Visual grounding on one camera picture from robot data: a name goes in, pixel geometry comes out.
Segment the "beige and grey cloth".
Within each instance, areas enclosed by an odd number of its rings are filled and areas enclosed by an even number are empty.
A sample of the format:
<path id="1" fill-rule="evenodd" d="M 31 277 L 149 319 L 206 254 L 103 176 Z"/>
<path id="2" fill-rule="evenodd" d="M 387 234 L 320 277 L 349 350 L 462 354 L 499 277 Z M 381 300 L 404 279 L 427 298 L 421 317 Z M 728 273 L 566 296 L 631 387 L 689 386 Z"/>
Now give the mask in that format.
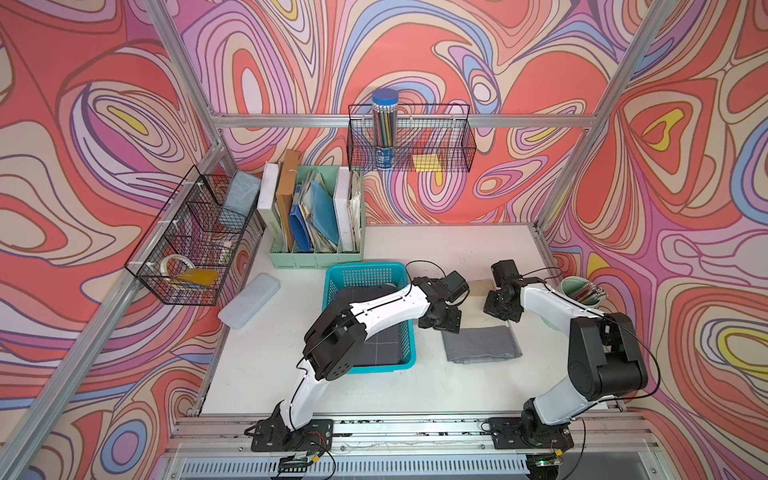
<path id="1" fill-rule="evenodd" d="M 448 362 L 462 365 L 492 363 L 523 355 L 509 323 L 483 311 L 488 293 L 495 289 L 490 279 L 469 283 L 468 297 L 459 306 L 462 313 L 460 332 L 442 334 Z"/>

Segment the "dark grey grid cloth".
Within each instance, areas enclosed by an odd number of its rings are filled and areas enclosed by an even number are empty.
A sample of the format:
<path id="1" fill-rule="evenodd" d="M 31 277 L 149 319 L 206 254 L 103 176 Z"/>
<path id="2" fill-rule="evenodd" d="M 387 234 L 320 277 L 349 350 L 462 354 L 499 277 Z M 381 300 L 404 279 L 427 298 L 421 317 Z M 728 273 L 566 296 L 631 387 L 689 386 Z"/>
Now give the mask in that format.
<path id="1" fill-rule="evenodd" d="M 343 299 L 349 303 L 361 303 L 394 293 L 396 290 L 393 283 L 349 286 L 331 295 L 330 300 Z M 404 341 L 407 338 L 404 322 L 369 337 L 350 374 L 383 373 L 385 367 L 404 364 Z"/>

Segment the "teal plastic basket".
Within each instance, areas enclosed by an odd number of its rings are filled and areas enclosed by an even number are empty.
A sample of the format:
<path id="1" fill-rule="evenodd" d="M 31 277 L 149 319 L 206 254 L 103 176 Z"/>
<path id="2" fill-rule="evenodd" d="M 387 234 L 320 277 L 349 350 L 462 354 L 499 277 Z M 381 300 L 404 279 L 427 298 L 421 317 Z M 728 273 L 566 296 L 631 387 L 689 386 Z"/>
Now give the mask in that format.
<path id="1" fill-rule="evenodd" d="M 410 283 L 406 267 L 398 262 L 358 262 L 335 265 L 326 271 L 323 303 L 325 308 L 332 301 L 330 296 L 349 286 L 374 286 L 393 283 L 397 290 Z M 416 362 L 415 333 L 412 320 L 403 321 L 408 338 L 404 341 L 405 363 L 394 367 L 385 367 L 383 373 L 408 370 Z"/>

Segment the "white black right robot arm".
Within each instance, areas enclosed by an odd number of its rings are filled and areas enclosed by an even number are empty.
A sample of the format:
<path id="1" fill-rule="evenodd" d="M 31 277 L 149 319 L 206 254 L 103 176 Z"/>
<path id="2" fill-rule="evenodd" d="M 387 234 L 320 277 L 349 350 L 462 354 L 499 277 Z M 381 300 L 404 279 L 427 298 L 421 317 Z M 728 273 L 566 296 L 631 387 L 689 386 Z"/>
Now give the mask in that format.
<path id="1" fill-rule="evenodd" d="M 530 430 L 566 425 L 601 402 L 647 386 L 641 342 L 624 314 L 591 309 L 538 278 L 514 278 L 490 290 L 483 311 L 515 323 L 532 313 L 568 336 L 567 375 L 526 402 L 523 418 Z"/>

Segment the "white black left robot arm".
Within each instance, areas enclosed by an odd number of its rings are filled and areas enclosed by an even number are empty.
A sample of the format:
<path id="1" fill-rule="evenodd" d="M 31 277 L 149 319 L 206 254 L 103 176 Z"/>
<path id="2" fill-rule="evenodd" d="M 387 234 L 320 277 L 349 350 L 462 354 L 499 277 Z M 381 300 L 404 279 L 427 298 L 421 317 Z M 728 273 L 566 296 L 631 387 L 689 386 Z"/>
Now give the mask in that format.
<path id="1" fill-rule="evenodd" d="M 276 406 L 282 425 L 289 432 L 305 427 L 330 382 L 346 375 L 366 340 L 381 331 L 415 320 L 421 329 L 457 334 L 460 298 L 468 293 L 467 281 L 453 271 L 441 279 L 417 277 L 372 300 L 331 302 L 304 336 L 294 391 Z"/>

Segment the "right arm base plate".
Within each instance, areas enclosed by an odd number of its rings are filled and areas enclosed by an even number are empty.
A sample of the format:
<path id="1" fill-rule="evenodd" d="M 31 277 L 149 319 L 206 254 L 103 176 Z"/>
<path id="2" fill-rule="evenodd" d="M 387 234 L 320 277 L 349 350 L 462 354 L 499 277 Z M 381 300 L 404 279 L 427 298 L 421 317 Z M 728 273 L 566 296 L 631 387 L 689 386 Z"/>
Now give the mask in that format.
<path id="1" fill-rule="evenodd" d="M 483 423 L 496 450 L 563 452 L 574 447 L 568 424 L 546 425 L 528 417 L 492 417 Z"/>

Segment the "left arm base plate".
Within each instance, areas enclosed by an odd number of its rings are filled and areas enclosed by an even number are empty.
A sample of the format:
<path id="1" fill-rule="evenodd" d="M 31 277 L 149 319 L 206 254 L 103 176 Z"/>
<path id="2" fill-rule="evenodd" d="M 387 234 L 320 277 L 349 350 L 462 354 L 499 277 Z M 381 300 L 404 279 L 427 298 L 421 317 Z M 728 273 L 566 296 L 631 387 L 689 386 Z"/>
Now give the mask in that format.
<path id="1" fill-rule="evenodd" d="M 243 434 L 251 438 L 253 452 L 317 451 L 319 446 L 331 447 L 333 430 L 331 419 L 313 419 L 304 427 L 290 430 L 278 415 L 259 420 Z"/>

